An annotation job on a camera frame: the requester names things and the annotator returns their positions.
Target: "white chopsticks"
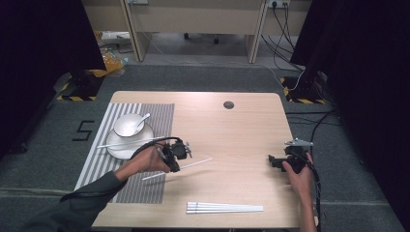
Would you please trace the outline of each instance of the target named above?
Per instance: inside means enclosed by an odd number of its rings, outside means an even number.
[[[187,215],[262,212],[263,206],[188,202]]]
[[[163,138],[162,137],[153,137],[153,138],[147,138],[147,139],[141,139],[141,140],[135,140],[132,142],[125,142],[125,143],[116,143],[116,144],[105,144],[105,145],[100,145],[97,148],[107,148],[107,147],[115,147],[115,146],[123,146],[123,145],[130,145],[133,143],[139,143],[139,142],[147,142],[147,141],[152,141],[154,139],[158,139],[158,138]]]
[[[180,169],[182,170],[182,169],[184,169],[184,168],[191,167],[191,166],[194,166],[194,165],[197,165],[197,164],[199,164],[199,163],[202,163],[202,162],[205,162],[205,161],[209,161],[209,160],[212,160],[212,158],[205,159],[205,160],[202,160],[202,161],[198,161],[198,162],[195,162],[195,163],[191,163],[191,164],[182,166],[182,167],[180,167]],[[166,174],[165,172],[161,172],[161,173],[155,174],[155,175],[153,175],[153,176],[144,177],[144,178],[142,178],[142,180],[143,180],[143,181],[146,181],[146,180],[149,180],[149,179],[152,179],[152,178],[161,176],[161,175],[165,175],[165,174]]]

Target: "striped placemat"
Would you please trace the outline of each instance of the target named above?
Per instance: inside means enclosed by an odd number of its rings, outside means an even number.
[[[105,144],[105,139],[118,118],[129,113],[145,115],[148,112],[151,113],[151,117],[145,122],[152,127],[154,136],[171,136],[174,104],[110,103],[108,105],[75,189],[96,181],[108,171],[115,170],[126,162],[126,160],[114,158],[105,148],[98,149],[97,147]],[[126,186],[111,200],[111,203],[161,203],[165,176],[152,181],[142,181],[142,178],[156,173],[158,172],[132,176]]]

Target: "black sleeve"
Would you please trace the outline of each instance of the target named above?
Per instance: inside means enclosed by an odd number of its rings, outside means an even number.
[[[124,184],[110,171],[99,180],[64,196],[58,205],[32,217],[20,231],[88,231],[100,211]]]

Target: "white bowl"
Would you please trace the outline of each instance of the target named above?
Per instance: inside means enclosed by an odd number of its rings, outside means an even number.
[[[114,124],[114,131],[123,137],[138,134],[144,128],[145,122],[138,125],[142,116],[139,114],[126,114],[121,116]]]

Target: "warning tape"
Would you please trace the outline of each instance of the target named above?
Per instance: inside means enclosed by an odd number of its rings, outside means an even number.
[[[283,92],[288,102],[325,104],[325,101],[323,99],[318,99],[318,98],[312,98],[312,99],[311,98],[293,98],[291,95],[291,91],[289,91],[289,89],[287,88],[288,83],[286,82],[285,78],[281,78],[280,83],[284,87]]]

